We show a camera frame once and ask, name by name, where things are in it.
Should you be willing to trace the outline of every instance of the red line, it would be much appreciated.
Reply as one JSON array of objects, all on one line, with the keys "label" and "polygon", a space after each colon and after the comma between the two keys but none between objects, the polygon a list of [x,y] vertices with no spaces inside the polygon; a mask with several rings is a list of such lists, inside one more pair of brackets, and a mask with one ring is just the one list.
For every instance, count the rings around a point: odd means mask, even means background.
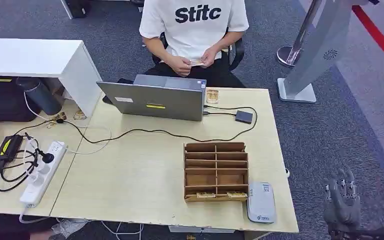
[{"label": "red line", "polygon": [[384,35],[379,31],[376,25],[372,22],[372,20],[367,16],[367,14],[363,11],[362,7],[359,5],[352,6],[352,11],[354,11],[357,18],[363,24],[365,29],[371,35],[371,37],[376,41],[379,47],[384,52]]}]

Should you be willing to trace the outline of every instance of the wooden organizer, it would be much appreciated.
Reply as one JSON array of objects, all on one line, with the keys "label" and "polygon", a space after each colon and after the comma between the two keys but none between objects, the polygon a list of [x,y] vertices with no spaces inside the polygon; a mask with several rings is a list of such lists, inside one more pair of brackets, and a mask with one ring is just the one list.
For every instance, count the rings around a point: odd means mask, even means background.
[{"label": "wooden organizer", "polygon": [[248,153],[243,142],[184,145],[186,202],[246,201]]}]

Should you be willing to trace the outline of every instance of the black bag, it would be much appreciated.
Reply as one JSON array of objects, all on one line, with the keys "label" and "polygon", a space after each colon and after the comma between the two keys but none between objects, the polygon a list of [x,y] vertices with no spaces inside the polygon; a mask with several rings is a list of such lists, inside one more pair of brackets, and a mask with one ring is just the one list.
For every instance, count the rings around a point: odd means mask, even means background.
[{"label": "black bag", "polygon": [[[0,122],[30,122],[36,116],[27,108],[24,91],[16,85],[17,77],[0,76]],[[41,109],[27,96],[31,110],[40,113]]]}]

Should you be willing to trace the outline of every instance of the desk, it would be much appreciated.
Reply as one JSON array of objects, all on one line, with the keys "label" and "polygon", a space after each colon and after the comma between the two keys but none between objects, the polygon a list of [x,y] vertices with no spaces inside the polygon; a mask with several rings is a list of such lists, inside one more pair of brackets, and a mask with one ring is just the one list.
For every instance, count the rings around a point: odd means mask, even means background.
[{"label": "desk", "polygon": [[[62,111],[65,112],[70,122],[73,122],[80,126],[87,125],[88,124],[87,122],[89,121],[89,119],[76,120],[76,121],[71,120],[73,118],[74,113],[77,110],[78,110],[78,107],[76,103],[72,100],[66,100],[62,109]],[[11,136],[21,128],[34,126],[42,122],[43,120],[38,117],[31,122],[0,122],[0,142],[2,143],[5,136]],[[54,140],[65,142],[66,144],[68,144],[69,149],[76,150],[82,138],[74,127],[68,126],[68,125],[56,125],[50,129],[48,129],[45,125],[42,125],[36,128],[26,129],[26,131],[23,131],[20,134],[23,134],[24,132],[27,132],[32,137],[36,138],[39,142],[40,148],[44,152],[48,150],[49,145]],[[24,149],[25,143],[26,141],[23,142],[23,145],[20,148],[21,150]],[[51,209],[54,206],[55,200],[57,199],[58,193],[60,192],[61,186],[63,185],[64,179],[67,175],[67,172],[70,168],[70,165],[73,161],[74,156],[75,155],[71,152],[67,152],[65,154],[41,202],[37,205],[36,208],[29,209],[26,215],[49,216]],[[15,159],[14,162],[10,163],[8,166],[12,166],[19,163],[22,163],[22,160]],[[24,171],[23,166],[10,168],[5,170],[5,176],[12,179],[16,176],[19,176],[23,171]],[[7,189],[8,187],[13,185],[14,183],[4,182],[0,178],[1,188]],[[24,206],[20,202],[20,197],[24,192],[24,190],[26,189],[26,185],[27,185],[27,181],[23,182],[23,184],[21,184],[14,190],[11,190],[8,192],[0,192],[0,213],[20,214],[22,212]]]},{"label": "desk", "polygon": [[[275,223],[251,222],[246,204],[242,202],[186,203],[183,143],[191,140],[146,132],[134,132],[113,140],[95,154],[77,155],[50,215],[258,231],[245,232],[246,239],[254,239],[265,232],[297,233],[297,219],[269,92],[266,89],[224,88],[220,89],[219,99],[218,107],[250,106],[258,112],[255,129],[235,141],[246,144],[250,181],[269,182],[273,187]],[[211,115],[203,122],[193,122],[120,114],[114,106],[101,101],[90,124],[108,126],[113,136],[134,128],[163,129],[202,140],[228,139],[250,127],[228,115]],[[91,140],[107,138],[102,132],[89,128],[86,137]],[[89,151],[92,147],[82,140],[79,151]]]}]

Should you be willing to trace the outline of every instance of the hand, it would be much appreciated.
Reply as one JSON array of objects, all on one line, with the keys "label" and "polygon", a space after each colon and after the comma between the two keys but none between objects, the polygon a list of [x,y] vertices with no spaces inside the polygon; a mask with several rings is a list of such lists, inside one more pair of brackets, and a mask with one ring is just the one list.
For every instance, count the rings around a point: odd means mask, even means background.
[{"label": "hand", "polygon": [[201,57],[201,61],[204,63],[204,65],[201,66],[201,68],[208,68],[214,63],[214,59],[216,58],[217,53],[220,52],[217,47],[212,46],[205,50],[204,55]]},{"label": "hand", "polygon": [[356,193],[354,175],[349,169],[339,172],[339,185],[336,179],[331,179],[325,189],[324,221],[329,233],[354,231],[360,225],[360,196]]},{"label": "hand", "polygon": [[170,56],[164,61],[173,71],[182,77],[186,77],[191,73],[191,61],[182,56]]}]

